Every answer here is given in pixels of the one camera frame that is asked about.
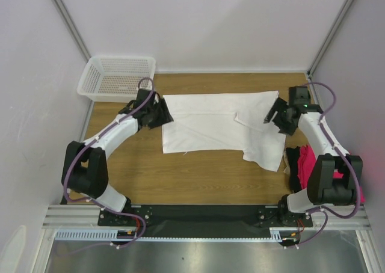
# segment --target black cloth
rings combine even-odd
[[[290,167],[289,187],[290,190],[297,193],[302,190],[300,178],[298,178],[298,159],[300,158],[300,147],[286,148]]]

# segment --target metal floor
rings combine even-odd
[[[303,239],[312,234],[303,233]],[[90,244],[55,241],[54,248],[64,254]],[[258,242],[137,242],[118,251],[99,246],[68,257],[58,257],[52,250],[46,273],[62,272],[365,273],[368,270],[355,231],[326,231],[299,250]]]

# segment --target red cloth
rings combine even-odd
[[[298,178],[301,183],[301,188],[304,189],[307,187],[307,182],[309,181],[310,175],[315,166],[315,155],[311,146],[306,145],[300,148],[300,158],[298,159]],[[334,172],[333,178],[341,179],[343,174]],[[361,204],[365,202],[365,198],[361,190]]]

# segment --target plastic basket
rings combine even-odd
[[[140,79],[153,78],[154,73],[151,57],[92,57],[77,91],[94,102],[128,103],[136,98]],[[151,88],[151,84],[143,81],[141,87]]]

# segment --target metal frame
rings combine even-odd
[[[353,206],[334,206],[333,209],[341,214],[347,215]],[[48,207],[47,215],[43,223],[43,229],[127,229],[127,227],[99,227],[100,207],[96,205],[51,205]],[[318,230],[324,222],[324,214],[321,212],[312,214],[314,227],[306,230]],[[287,227],[274,227],[273,230],[292,230]],[[325,230],[370,230],[370,223],[363,206],[357,215],[351,219],[340,219],[329,216],[329,222]]]
[[[320,105],[322,107],[322,103],[320,101],[320,98],[318,96],[317,90],[315,89],[314,85],[312,84],[312,79],[309,76],[308,73],[305,73],[306,81],[309,83],[310,91],[312,92],[314,103],[317,105]]]
[[[324,40],[324,43],[322,44],[321,48],[319,49],[318,53],[316,54],[315,59],[313,60],[312,65],[309,68],[308,74],[309,74],[310,78],[313,76],[315,70],[318,67],[319,62],[322,60],[327,48],[329,47],[331,41],[334,39],[338,29],[340,28],[345,16],[349,12],[353,2],[354,2],[354,0],[345,0],[342,8],[338,12],[337,18],[335,19],[333,25],[331,26],[331,28],[330,28],[327,36],[326,36],[326,39]]]
[[[335,206],[336,212],[346,215],[353,206]],[[92,204],[83,205],[51,205],[48,208],[46,218],[42,227],[40,249],[32,272],[44,272],[48,264],[49,254],[56,234],[61,240],[91,240],[111,241],[114,233],[119,229],[130,230],[133,227],[99,227],[100,207]],[[324,222],[323,213],[312,214],[314,227],[306,228],[307,231],[317,231]],[[270,238],[248,238],[248,239],[185,239],[185,238],[141,238],[140,241],[159,242],[279,242],[280,231],[292,230],[287,227],[270,228]],[[360,248],[365,259],[369,273],[383,272],[382,260],[377,254],[374,237],[371,231],[368,216],[363,206],[357,215],[351,219],[340,219],[329,216],[329,222],[325,230],[355,230],[360,243]]]
[[[88,106],[87,115],[85,115],[84,122],[83,122],[83,128],[82,132],[80,133],[79,141],[85,140],[85,134],[87,133],[88,124],[91,120],[92,111],[94,110],[95,102],[93,100],[90,100],[90,104]]]
[[[384,263],[381,257],[377,254],[378,249],[374,241],[373,231],[356,231],[356,234],[368,272],[384,272]]]
[[[67,29],[69,30],[73,40],[75,41],[76,45],[78,46],[85,61],[88,61],[91,58],[91,55],[90,55],[82,37],[80,36],[80,33],[75,26],[75,23],[73,22],[70,14],[68,13],[68,10],[67,10],[66,6],[64,5],[64,2],[62,0],[52,0],[52,2],[54,3],[54,6],[58,10],[64,24],[66,25]]]

